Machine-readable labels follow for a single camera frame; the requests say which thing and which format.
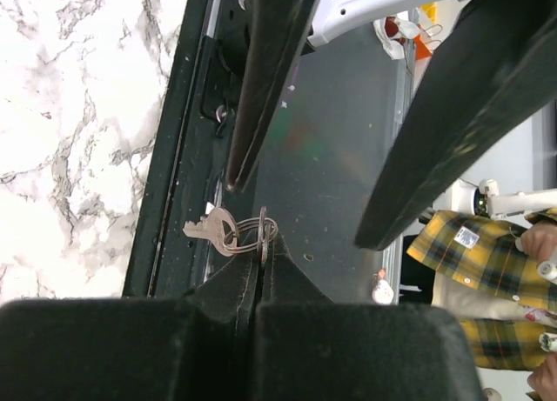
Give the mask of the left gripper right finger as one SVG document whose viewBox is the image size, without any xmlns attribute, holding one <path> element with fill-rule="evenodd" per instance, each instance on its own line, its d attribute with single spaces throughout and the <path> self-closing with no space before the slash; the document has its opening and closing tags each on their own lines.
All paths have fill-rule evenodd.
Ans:
<svg viewBox="0 0 557 401">
<path fill-rule="evenodd" d="M 277 236 L 254 330 L 257 400 L 481 400 L 459 322 L 426 304 L 338 304 Z"/>
</svg>

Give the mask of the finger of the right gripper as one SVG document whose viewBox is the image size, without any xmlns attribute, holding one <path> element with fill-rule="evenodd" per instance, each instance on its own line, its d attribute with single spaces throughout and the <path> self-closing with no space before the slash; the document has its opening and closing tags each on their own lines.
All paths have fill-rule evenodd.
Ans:
<svg viewBox="0 0 557 401">
<path fill-rule="evenodd" d="M 556 97 L 556 0 L 471 0 L 436 49 L 361 219 L 385 249 L 458 176 Z"/>
<path fill-rule="evenodd" d="M 230 191 L 243 190 L 256 166 L 318 3 L 319 0 L 248 0 L 250 45 L 226 171 Z"/>
</svg>

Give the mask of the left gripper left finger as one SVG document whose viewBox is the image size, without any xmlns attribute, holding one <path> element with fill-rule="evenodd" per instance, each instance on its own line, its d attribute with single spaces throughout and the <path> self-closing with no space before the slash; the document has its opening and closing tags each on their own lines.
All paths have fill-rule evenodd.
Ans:
<svg viewBox="0 0 557 401">
<path fill-rule="evenodd" d="M 257 400 L 264 240 L 177 298 L 25 299 L 1 310 L 4 400 Z"/>
</svg>

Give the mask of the silver key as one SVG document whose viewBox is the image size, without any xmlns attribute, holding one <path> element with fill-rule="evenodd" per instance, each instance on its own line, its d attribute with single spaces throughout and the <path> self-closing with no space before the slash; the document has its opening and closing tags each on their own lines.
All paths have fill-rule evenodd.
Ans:
<svg viewBox="0 0 557 401">
<path fill-rule="evenodd" d="M 240 244 L 241 234 L 257 231 L 256 239 L 250 244 Z M 266 208 L 260 209 L 258 217 L 236 222 L 225 208 L 214 207 L 198 222 L 186 221 L 183 233 L 190 238 L 207 240 L 215 250 L 225 257 L 256 251 L 260 263 L 265 264 L 271 242 L 279 232 L 278 224 L 266 215 Z"/>
</svg>

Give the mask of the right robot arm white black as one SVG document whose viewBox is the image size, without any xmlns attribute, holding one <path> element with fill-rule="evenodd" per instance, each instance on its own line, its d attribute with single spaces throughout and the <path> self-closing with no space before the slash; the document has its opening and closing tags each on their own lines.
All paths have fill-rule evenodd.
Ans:
<svg viewBox="0 0 557 401">
<path fill-rule="evenodd" d="M 250 45 L 226 182 L 242 189 L 305 43 L 438 0 L 239 0 Z M 556 0 L 470 0 L 434 52 L 361 219 L 355 244 L 386 248 L 515 126 L 556 97 Z"/>
</svg>

